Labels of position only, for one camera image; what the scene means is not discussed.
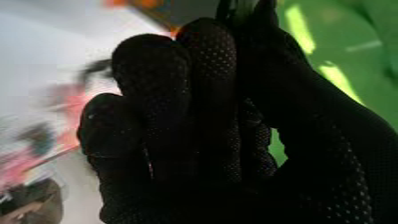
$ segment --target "gloved hand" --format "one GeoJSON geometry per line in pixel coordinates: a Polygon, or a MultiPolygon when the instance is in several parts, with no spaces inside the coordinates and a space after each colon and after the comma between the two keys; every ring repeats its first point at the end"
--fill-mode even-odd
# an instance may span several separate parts
{"type": "Polygon", "coordinates": [[[272,1],[233,34],[201,19],[176,41],[130,38],[112,73],[122,96],[78,129],[105,223],[392,223],[396,133],[311,69],[272,1]]]}

